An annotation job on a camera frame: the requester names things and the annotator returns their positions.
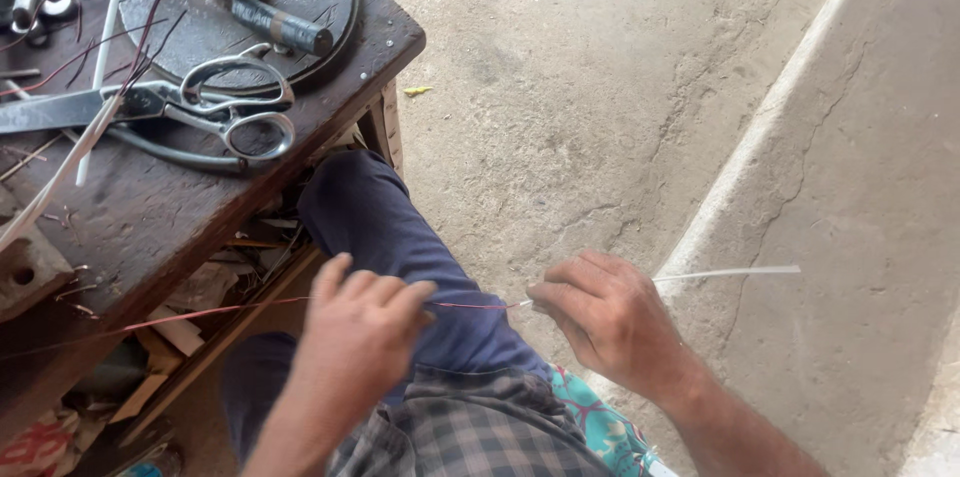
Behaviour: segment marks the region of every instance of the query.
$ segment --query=navy blue pants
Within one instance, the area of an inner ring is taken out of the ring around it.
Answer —
[[[436,302],[503,304],[480,290],[410,202],[400,177],[376,153],[352,150],[319,165],[297,205],[314,242],[328,255],[349,252],[354,270],[433,280]],[[507,323],[505,310],[425,305],[437,321],[424,329],[413,362],[458,373],[518,368],[549,381],[550,367]],[[226,358],[222,401],[230,442],[246,461],[280,395],[297,341],[286,333],[251,336]],[[384,397],[399,404],[409,378]]]

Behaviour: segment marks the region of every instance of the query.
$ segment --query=silver scissors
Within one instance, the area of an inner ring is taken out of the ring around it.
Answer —
[[[294,92],[281,73],[262,60],[269,51],[270,44],[264,42],[239,55],[211,59],[187,72],[179,85],[165,80],[136,83],[127,90],[113,120],[128,123],[166,117],[218,136],[228,150],[241,158],[277,158],[290,150],[296,138],[293,123],[280,113],[293,105]],[[272,77],[279,93],[264,98],[203,92],[210,78],[236,71]],[[0,134],[85,127],[93,121],[104,101],[119,90],[119,85],[112,85],[2,104]],[[246,152],[236,144],[235,135],[251,125],[272,127],[279,133],[279,139],[265,152]]]

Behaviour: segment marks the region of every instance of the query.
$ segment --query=wooden workbench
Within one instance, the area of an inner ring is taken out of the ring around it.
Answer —
[[[107,0],[81,3],[81,42],[75,41],[74,29],[67,27],[51,36],[47,48],[20,44],[0,53],[0,70],[36,67],[48,74],[85,48],[90,37],[102,29]],[[219,250],[241,223],[297,176],[311,155],[358,121],[371,148],[400,170],[393,78],[424,49],[426,35],[392,0],[363,0],[359,30],[353,50],[333,77],[312,91],[294,88],[296,103],[285,113],[295,124],[296,142],[282,159],[253,174],[204,174],[154,159],[113,139],[101,139],[93,151],[87,185],[76,188],[65,183],[47,209],[60,216],[67,206],[76,235],[52,219],[40,218],[36,223],[71,265],[89,266],[78,272],[78,285],[98,287],[66,299],[99,318],[47,298],[17,318],[0,323],[0,359],[142,321]],[[176,38],[174,33],[171,44]],[[9,40],[4,37],[3,43]],[[389,47],[387,40],[393,41]],[[126,37],[114,41],[107,69],[130,61],[133,51]],[[90,85],[94,60],[91,55],[72,90]],[[72,74],[71,66],[34,93],[65,92]],[[361,79],[361,74],[366,74],[366,79]],[[31,152],[53,136],[0,137],[0,146]],[[217,139],[202,134],[177,133],[167,141],[181,149],[222,152],[212,148]],[[53,177],[71,147],[67,139],[57,141],[43,153],[47,162],[30,162],[2,185],[22,204],[28,203]],[[13,151],[0,152],[0,173],[16,164],[18,157]],[[120,339],[104,337],[0,360],[0,445],[32,424]]]

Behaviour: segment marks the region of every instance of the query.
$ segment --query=plaid shirt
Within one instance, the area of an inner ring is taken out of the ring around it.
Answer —
[[[327,475],[611,475],[543,379],[515,368],[418,366],[399,406],[378,406]]]

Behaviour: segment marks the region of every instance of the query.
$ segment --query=round metal plate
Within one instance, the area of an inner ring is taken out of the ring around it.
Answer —
[[[154,1],[121,1],[124,28],[134,29],[145,25]],[[329,29],[333,35],[334,51],[350,36],[355,20],[354,0],[270,0],[268,5]],[[147,44],[150,45],[151,54],[160,47],[174,20],[185,10],[186,15],[170,40],[153,60],[154,69],[174,81],[179,82],[192,68],[211,58],[239,54],[260,42],[272,42],[237,23],[225,0],[162,0],[154,19],[168,20],[150,29]],[[137,44],[141,31],[130,32],[129,36]],[[291,83],[295,83],[309,76],[329,59],[301,51],[294,51],[290,55],[272,51],[265,60]],[[267,77],[250,73],[227,74],[211,79],[208,85],[235,93],[250,93],[271,87]]]

